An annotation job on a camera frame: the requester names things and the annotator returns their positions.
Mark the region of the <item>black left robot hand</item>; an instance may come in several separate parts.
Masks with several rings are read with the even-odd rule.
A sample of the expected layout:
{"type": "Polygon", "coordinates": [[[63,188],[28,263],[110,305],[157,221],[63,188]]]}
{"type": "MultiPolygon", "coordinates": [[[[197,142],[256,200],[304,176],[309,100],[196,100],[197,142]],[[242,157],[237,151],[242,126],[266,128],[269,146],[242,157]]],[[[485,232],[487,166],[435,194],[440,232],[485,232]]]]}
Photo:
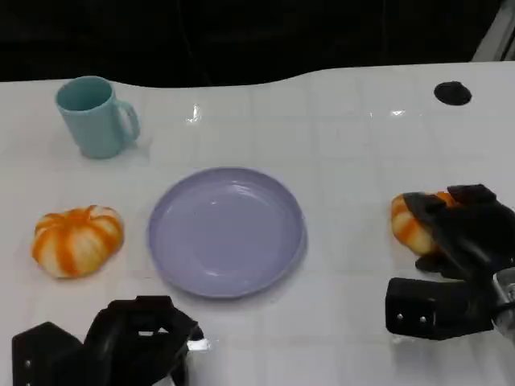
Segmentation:
{"type": "Polygon", "coordinates": [[[115,300],[101,310],[84,341],[97,385],[187,385],[188,344],[204,339],[199,323],[168,296],[115,300]]]}

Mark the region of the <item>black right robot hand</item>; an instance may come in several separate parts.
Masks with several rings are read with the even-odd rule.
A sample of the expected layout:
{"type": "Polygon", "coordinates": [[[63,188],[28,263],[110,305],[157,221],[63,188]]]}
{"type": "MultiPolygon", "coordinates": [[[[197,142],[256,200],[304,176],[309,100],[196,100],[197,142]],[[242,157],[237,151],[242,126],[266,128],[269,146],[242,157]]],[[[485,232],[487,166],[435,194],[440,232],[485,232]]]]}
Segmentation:
{"type": "Polygon", "coordinates": [[[418,270],[462,281],[486,281],[514,266],[514,210],[482,184],[450,186],[447,203],[434,194],[405,193],[410,214],[428,232],[433,250],[418,270]]]}

